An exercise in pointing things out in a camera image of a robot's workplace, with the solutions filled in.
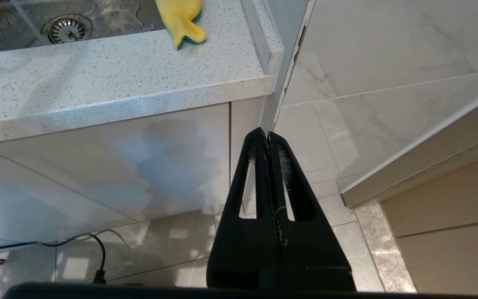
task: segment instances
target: sponge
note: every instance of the sponge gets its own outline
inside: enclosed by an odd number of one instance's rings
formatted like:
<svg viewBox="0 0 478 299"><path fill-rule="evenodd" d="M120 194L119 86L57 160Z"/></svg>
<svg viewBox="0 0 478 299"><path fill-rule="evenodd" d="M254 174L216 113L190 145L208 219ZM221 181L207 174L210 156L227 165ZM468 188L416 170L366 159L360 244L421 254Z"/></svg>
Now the sponge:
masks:
<svg viewBox="0 0 478 299"><path fill-rule="evenodd" d="M205 42L205 31L195 25L198 21L202 0L156 0L163 24L173 37L175 49L180 50L184 42Z"/></svg>

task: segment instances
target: power cord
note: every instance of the power cord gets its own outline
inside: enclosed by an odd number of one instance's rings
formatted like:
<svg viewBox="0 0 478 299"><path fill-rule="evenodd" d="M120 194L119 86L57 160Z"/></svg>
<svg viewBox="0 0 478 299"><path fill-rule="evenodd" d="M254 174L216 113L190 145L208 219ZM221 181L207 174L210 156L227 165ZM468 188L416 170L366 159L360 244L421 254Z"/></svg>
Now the power cord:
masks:
<svg viewBox="0 0 478 299"><path fill-rule="evenodd" d="M101 242L101 240L95 236L93 233L81 233L79 235L76 235L74 237L71 237L64 242L57 243L57 244L48 244L44 242L24 242L24 243L18 243L18 244L12 244L12 245L6 245L6 246L0 246L0 250L2 249L8 249L8 248L16 248L20 246L27 246L27 245L41 245L41 246L47 246L47 247L58 247L58 246L63 246L77 238L83 237L83 236L89 236L94 238L99 245L101 246L101 251L102 251L102 260L101 260L101 268L95 272L95 277L93 278L93 283L94 284L106 284L105 280L105 271L104 271L104 266L105 266L105 259L106 259L106 250L104 244ZM6 262L6 259L0 259L0 265Z"/></svg>

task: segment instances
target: black cable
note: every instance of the black cable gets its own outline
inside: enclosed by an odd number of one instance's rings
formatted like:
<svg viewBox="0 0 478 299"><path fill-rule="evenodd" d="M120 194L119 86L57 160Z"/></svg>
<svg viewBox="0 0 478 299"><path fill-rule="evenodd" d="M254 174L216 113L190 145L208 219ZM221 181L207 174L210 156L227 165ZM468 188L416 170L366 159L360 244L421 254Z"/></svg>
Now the black cable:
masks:
<svg viewBox="0 0 478 299"><path fill-rule="evenodd" d="M42 246L47 246L47 247L58 247L58 246L62 246L64 244L67 244L67 243L69 243L69 242L71 242L71 241L73 241L73 240L75 240L79 237L82 237L82 236L89 236L89 237L94 238L99 243L99 245L101 246L102 260L101 260L101 268L99 269L99 271L103 272L103 275L104 275L103 268L105 266L105 259L106 259L105 246L101 242L101 240L97 236L95 236L93 233L81 233L79 235L71 237L71 238L65 240L64 242L61 242L61 243L58 243L58 244L48 244L48 243L43 243L43 242L24 242L24 243L19 243L19 244L0 246L0 250L1 249L7 249L7 248L15 248L15 247L19 247L19 246L27 246L27 245L42 245ZM5 262L6 262L6 259L0 259L0 265L2 265Z"/></svg>

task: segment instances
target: sink drain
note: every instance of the sink drain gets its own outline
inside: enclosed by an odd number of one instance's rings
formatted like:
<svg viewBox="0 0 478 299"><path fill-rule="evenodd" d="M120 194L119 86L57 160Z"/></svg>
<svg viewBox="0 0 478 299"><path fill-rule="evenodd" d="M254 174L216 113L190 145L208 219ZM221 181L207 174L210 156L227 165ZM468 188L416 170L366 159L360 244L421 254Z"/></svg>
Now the sink drain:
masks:
<svg viewBox="0 0 478 299"><path fill-rule="evenodd" d="M59 15L42 25L40 33L53 44L78 42L90 38L91 21L84 15Z"/></svg>
<svg viewBox="0 0 478 299"><path fill-rule="evenodd" d="M86 29L81 22L69 17L63 17L51 25L49 39L53 44L63 44L65 42L77 42L82 40L85 34Z"/></svg>

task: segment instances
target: kitchen sink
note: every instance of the kitchen sink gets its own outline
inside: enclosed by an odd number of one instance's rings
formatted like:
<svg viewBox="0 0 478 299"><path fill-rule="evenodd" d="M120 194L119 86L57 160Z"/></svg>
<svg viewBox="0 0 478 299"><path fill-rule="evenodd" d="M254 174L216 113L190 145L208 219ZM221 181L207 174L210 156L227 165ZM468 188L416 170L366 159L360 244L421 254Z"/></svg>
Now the kitchen sink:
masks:
<svg viewBox="0 0 478 299"><path fill-rule="evenodd" d="M161 29L154 0L0 0L0 51Z"/></svg>

